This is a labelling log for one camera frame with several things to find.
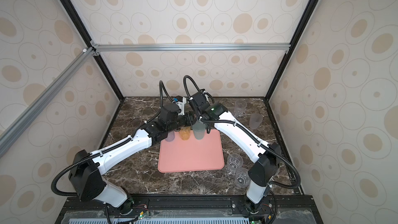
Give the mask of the grey frosted tumbler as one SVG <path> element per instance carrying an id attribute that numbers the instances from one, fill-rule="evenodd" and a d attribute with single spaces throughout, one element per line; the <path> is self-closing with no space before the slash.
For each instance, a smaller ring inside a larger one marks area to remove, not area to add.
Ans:
<path id="1" fill-rule="evenodd" d="M 164 140 L 167 142 L 172 142 L 175 139 L 175 132 L 171 131 L 168 133 L 167 138 L 165 138 Z"/>

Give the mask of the yellow transparent tumbler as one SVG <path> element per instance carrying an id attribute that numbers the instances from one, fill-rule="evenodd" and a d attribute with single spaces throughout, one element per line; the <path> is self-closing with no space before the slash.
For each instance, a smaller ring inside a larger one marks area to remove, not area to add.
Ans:
<path id="1" fill-rule="evenodd" d="M 183 141 L 187 141 L 191 136 L 191 127 L 182 127 L 178 133 Z"/>

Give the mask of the green frosted tumbler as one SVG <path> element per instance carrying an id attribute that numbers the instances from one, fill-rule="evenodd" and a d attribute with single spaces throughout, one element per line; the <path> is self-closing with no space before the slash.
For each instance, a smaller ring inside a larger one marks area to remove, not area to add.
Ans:
<path id="1" fill-rule="evenodd" d="M 206 125 L 204 123 L 200 122 L 199 120 L 197 120 L 196 123 L 192 126 L 192 130 L 193 130 L 194 137 L 197 140 L 202 140 L 205 135 Z"/>

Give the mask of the pink plastic tray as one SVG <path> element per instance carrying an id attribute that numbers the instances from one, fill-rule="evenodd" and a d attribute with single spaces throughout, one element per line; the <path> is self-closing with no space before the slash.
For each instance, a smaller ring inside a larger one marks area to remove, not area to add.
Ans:
<path id="1" fill-rule="evenodd" d="M 158 170 L 161 173 L 221 170 L 224 156 L 220 132 L 211 130 L 201 140 L 192 134 L 186 141 L 175 134 L 173 141 L 161 141 Z"/>

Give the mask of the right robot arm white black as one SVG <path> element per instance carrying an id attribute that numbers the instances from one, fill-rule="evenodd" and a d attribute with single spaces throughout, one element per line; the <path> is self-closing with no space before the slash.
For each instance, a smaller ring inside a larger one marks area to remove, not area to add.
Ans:
<path id="1" fill-rule="evenodd" d="M 245 204 L 247 209 L 250 211 L 258 209 L 263 198 L 270 193 L 273 186 L 286 189 L 295 189 L 300 186 L 299 172 L 282 155 L 280 146 L 276 143 L 270 144 L 253 134 L 224 105 L 218 102 L 212 105 L 207 103 L 204 109 L 197 107 L 195 113 L 199 121 L 214 126 L 216 130 L 228 136 L 254 163 L 248 171 L 250 183 L 246 192 Z M 281 163 L 290 168 L 295 176 L 295 182 L 290 185 L 273 180 Z"/>

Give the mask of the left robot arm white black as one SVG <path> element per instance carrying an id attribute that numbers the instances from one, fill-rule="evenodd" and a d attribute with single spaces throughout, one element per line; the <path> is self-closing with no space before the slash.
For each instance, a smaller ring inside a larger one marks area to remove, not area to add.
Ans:
<path id="1" fill-rule="evenodd" d="M 197 111 L 183 113 L 176 103 L 164 105 L 125 139 L 91 153 L 78 152 L 73 164 L 53 179 L 51 190 L 58 196 L 78 197 L 82 202 L 101 201 L 127 214 L 133 207 L 132 196 L 103 175 L 131 155 L 166 139 L 169 133 L 191 127 L 196 120 Z"/>

